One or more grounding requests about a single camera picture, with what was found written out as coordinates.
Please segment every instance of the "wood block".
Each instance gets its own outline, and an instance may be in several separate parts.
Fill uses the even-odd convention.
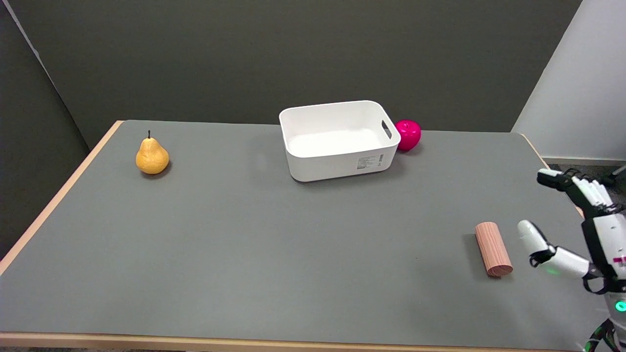
[[[511,259],[506,252],[505,243],[495,222],[482,222],[476,226],[476,240],[487,274],[504,276],[513,271]]]

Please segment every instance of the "robotic arm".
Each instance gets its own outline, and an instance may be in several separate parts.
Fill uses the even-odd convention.
[[[626,218],[621,214],[623,206],[613,203],[598,181],[575,169],[560,172],[543,168],[537,173],[537,182],[566,193],[582,210],[585,218],[582,231],[592,262],[564,247],[554,246],[535,224],[523,220],[518,224],[518,232],[530,255],[530,265],[552,274],[582,278],[588,292],[605,296],[610,317],[594,332],[589,342],[593,340],[595,344],[588,343],[587,351],[595,349],[600,335],[612,350],[619,351],[617,345],[626,348]],[[604,285],[600,290],[592,291],[588,282],[596,278],[602,278]],[[618,344],[613,341],[613,329]]]

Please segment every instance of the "pear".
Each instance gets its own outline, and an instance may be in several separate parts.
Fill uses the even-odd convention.
[[[170,162],[170,155],[167,154],[167,150],[161,147],[157,140],[150,137],[150,131],[148,131],[148,138],[141,141],[139,152],[135,157],[135,164],[139,170],[155,175],[163,170]]]

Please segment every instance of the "magenta apple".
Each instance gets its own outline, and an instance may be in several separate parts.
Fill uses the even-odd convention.
[[[396,123],[396,129],[400,133],[400,144],[398,144],[400,150],[413,149],[422,138],[422,128],[415,121],[400,120]]]

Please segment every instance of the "white plastic bin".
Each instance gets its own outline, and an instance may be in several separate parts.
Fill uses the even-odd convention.
[[[385,110],[369,100],[289,108],[279,120],[289,172],[302,182],[386,170],[400,143]]]

